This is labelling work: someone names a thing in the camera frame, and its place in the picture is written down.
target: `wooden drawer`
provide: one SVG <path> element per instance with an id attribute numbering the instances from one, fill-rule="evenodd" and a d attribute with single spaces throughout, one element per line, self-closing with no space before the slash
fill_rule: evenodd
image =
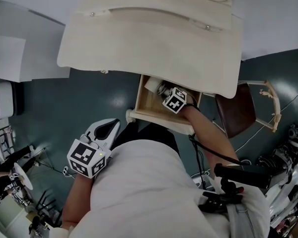
<path id="1" fill-rule="evenodd" d="M 168 110 L 162 105 L 163 98 L 145 88 L 149 78 L 149 76 L 141 75 L 136 107 L 131 112 L 131 117 L 154 122 L 182 134 L 193 134 L 193 128 L 184 116 Z M 200 104 L 202 93 L 185 87 L 183 89 L 197 100 L 198 105 Z"/>

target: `floor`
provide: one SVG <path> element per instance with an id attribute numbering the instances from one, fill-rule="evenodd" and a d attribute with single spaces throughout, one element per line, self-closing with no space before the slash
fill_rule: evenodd
<path id="1" fill-rule="evenodd" d="M 43 147 L 48 159 L 57 171 L 67 165 L 66 155 L 75 138 L 79 138 L 88 126 L 105 118 L 118 118 L 121 129 L 126 126 L 125 110 L 134 107 L 140 76 L 126 72 L 79 71 L 72 69 L 69 79 L 44 79 L 24 83 L 25 112 L 10 118 L 16 131 L 16 148 L 34 144 L 39 151 Z M 270 153 L 286 139 L 289 126 L 298 123 L 298 50 L 250 59 L 241 64 L 240 80 L 269 80 L 277 91 L 282 119 L 276 133 L 254 124 L 247 131 L 231 140 L 243 159 L 255 161 L 259 155 Z M 259 95 L 262 87 L 252 86 L 252 95 L 259 118 L 272 118 L 273 103 Z M 209 119 L 219 120 L 215 101 L 203 96 L 200 109 Z M 195 153 L 188 137 L 174 133 L 181 159 L 188 174 L 198 171 Z M 49 189 L 59 208 L 65 203 L 73 183 L 72 178 L 45 166 L 35 167 L 30 174 L 34 185 L 33 197 L 38 200 Z"/>

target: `black strap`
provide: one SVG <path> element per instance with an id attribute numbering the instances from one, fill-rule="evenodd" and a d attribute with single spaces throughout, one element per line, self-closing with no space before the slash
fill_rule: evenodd
<path id="1" fill-rule="evenodd" d="M 198 108 L 196 105 L 191 104 L 191 103 L 187 103 L 187 104 L 185 104 L 184 106 L 185 106 L 185 107 L 194 107 L 196 110 L 200 111 L 199 108 Z"/>
<path id="2" fill-rule="evenodd" d="M 200 111 L 198 108 L 198 104 L 197 101 L 194 99 L 194 97 L 192 95 L 190 95 L 192 97 L 193 103 L 187 103 L 184 106 L 185 107 L 194 107 L 196 110 Z"/>

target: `white shirt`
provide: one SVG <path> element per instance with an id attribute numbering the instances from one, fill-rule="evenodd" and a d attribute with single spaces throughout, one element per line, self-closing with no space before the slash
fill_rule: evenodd
<path id="1" fill-rule="evenodd" d="M 150 140 L 125 143 L 100 172 L 90 208 L 70 232 L 54 229 L 51 238 L 229 238 L 228 219 L 202 213 L 206 201 L 186 173 L 178 154 Z M 262 237 L 269 232 L 269 207 L 258 188 L 243 185 L 243 200 L 258 216 Z"/>

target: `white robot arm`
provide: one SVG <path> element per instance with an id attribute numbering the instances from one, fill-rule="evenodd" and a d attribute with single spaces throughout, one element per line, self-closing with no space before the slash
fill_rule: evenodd
<path id="1" fill-rule="evenodd" d="M 119 128 L 118 119 L 93 123 L 70 148 L 67 158 L 71 169 L 88 178 L 96 176 L 108 163 Z"/>

